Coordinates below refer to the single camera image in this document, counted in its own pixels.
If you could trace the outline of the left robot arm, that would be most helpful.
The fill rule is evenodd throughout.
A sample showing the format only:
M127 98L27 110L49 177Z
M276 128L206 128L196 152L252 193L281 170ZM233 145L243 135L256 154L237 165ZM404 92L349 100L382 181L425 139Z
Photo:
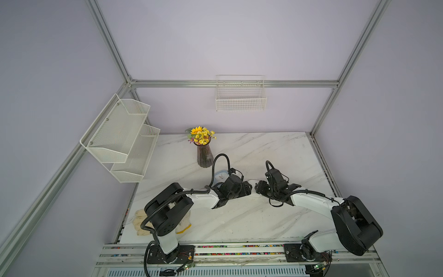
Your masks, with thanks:
M186 190L174 182L154 197L144 208L146 218L140 223L142 230L153 235L163 254L178 250L176 229L191 209L218 209L230 200L251 195L252 185L230 169L222 181L211 181L204 189Z

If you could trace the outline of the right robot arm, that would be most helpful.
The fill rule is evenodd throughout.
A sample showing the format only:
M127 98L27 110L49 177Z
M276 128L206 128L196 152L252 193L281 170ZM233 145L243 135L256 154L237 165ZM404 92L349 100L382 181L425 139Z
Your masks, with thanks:
M383 236L383 229L356 196L332 197L298 184L290 184L277 169L265 173L266 180L254 186L270 200L314 211L333 222L334 228L306 235L300 247L303 259L311 261L323 252L346 250L362 256Z

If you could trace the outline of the blue alarm clock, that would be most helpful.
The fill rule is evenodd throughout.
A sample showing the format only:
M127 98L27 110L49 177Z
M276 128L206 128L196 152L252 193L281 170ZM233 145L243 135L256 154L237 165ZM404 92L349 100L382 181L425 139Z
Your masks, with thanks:
M230 175L227 170L220 170L216 172L214 175L213 185L216 185L218 183L224 183L229 176Z

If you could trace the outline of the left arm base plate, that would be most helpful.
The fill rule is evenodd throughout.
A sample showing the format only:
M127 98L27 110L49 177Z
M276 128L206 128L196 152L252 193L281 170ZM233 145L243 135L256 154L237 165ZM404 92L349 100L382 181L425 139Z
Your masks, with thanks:
M178 248L169 254L164 254L159 245L151 245L145 260L147 265L154 264L183 264L184 262L193 259L195 255L194 245L179 245Z

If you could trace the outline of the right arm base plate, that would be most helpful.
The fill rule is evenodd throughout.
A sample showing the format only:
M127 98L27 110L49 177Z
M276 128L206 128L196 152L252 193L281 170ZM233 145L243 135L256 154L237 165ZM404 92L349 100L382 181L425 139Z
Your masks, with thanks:
M329 252L317 252L308 244L284 244L284 254L287 262L326 262L332 257Z

